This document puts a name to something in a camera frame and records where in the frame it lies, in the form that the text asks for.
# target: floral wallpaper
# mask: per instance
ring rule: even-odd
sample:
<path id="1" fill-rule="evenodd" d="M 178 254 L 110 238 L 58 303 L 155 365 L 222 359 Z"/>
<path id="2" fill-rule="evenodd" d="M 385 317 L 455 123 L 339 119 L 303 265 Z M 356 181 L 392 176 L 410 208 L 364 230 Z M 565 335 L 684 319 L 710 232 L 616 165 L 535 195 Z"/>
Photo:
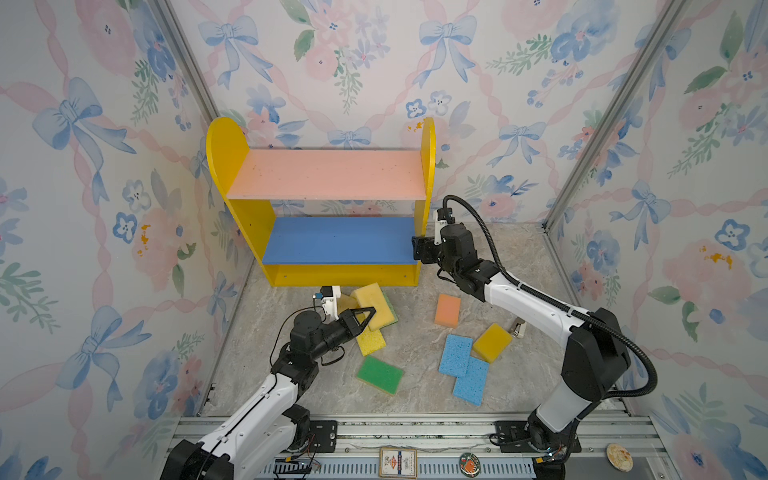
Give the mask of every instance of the floral wallpaper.
<path id="1" fill-rule="evenodd" d="M 637 33 L 664 7 L 663 0 L 170 3 L 220 113 L 251 147 L 417 148 L 424 118 L 433 117 L 433 203 L 458 194 L 498 222 L 546 217 L 599 121 L 583 127 L 581 112 L 605 110 L 642 46 Z M 273 205 L 278 215 L 413 209 L 387 199 Z"/>
<path id="2" fill-rule="evenodd" d="M 768 478 L 766 18 L 765 0 L 691 2 L 556 230 L 581 302 L 654 361 L 631 405 L 686 480 Z M 621 387 L 646 378 L 635 359 Z"/>
<path id="3" fill-rule="evenodd" d="M 142 0 L 0 5 L 0 479 L 152 478 L 253 257 Z"/>

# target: orange sponge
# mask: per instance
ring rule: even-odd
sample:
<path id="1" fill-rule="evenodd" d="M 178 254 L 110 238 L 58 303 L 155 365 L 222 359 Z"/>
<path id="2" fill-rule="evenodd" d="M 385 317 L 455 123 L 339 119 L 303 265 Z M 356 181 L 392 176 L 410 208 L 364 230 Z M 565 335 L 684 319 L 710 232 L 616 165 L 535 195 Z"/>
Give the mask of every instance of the orange sponge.
<path id="1" fill-rule="evenodd" d="M 494 323 L 480 335 L 472 346 L 472 351 L 486 362 L 493 363 L 511 341 L 512 335 Z"/>
<path id="2" fill-rule="evenodd" d="M 437 301 L 437 313 L 435 313 L 435 323 L 448 328 L 458 326 L 458 308 L 462 304 L 462 299 L 457 296 L 440 294 Z"/>

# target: black and white robotic arm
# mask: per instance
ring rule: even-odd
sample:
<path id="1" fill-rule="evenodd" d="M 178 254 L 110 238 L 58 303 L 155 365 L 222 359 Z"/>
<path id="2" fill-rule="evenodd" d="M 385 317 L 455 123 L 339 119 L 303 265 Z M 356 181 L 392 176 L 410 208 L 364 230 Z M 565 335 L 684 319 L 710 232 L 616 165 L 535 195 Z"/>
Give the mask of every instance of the black and white robotic arm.
<path id="1" fill-rule="evenodd" d="M 493 261 L 478 258 L 472 233 L 456 223 L 448 201 L 465 207 L 478 221 L 491 248 Z M 605 309 L 590 312 L 536 290 L 502 266 L 482 218 L 466 201 L 448 195 L 435 212 L 435 236 L 413 237 L 414 260 L 437 263 L 440 276 L 482 302 L 514 313 L 546 333 L 565 349 L 561 381 L 528 417 L 524 438 L 549 462 L 564 462 L 571 453 L 578 423 L 603 399 L 642 396 L 654 390 L 656 370 L 645 353 L 621 334 L 616 317 Z M 251 480 L 281 452 L 301 452 L 310 438 L 310 413 L 296 404 L 318 372 L 317 359 L 359 335 L 375 309 L 336 313 L 337 287 L 323 287 L 323 307 L 338 318 L 323 323 L 320 315 L 304 309 L 294 321 L 291 341 L 280 351 L 272 372 L 249 400 L 218 429 L 196 445 L 182 441 L 169 454 L 162 480 Z M 364 323 L 356 315 L 367 313 Z M 611 390 L 627 371 L 634 353 L 648 371 L 645 386 Z"/>

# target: green scouring pad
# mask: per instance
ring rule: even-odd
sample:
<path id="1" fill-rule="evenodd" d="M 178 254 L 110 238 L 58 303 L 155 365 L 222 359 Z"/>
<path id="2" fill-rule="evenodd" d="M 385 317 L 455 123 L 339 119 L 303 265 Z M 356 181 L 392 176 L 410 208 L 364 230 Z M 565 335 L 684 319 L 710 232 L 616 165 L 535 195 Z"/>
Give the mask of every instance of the green scouring pad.
<path id="1" fill-rule="evenodd" d="M 397 385 L 400 384 L 402 378 L 402 370 L 372 356 L 367 356 L 362 362 L 360 371 L 357 372 L 357 378 L 383 392 L 395 395 Z"/>

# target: yellow bottom board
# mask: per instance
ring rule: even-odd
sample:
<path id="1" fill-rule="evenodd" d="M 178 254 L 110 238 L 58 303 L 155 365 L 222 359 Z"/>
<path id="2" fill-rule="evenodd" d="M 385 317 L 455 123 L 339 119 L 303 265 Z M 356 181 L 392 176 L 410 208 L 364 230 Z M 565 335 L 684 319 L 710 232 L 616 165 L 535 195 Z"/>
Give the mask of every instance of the yellow bottom board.
<path id="1" fill-rule="evenodd" d="M 416 265 L 262 265 L 272 286 L 418 286 Z"/>

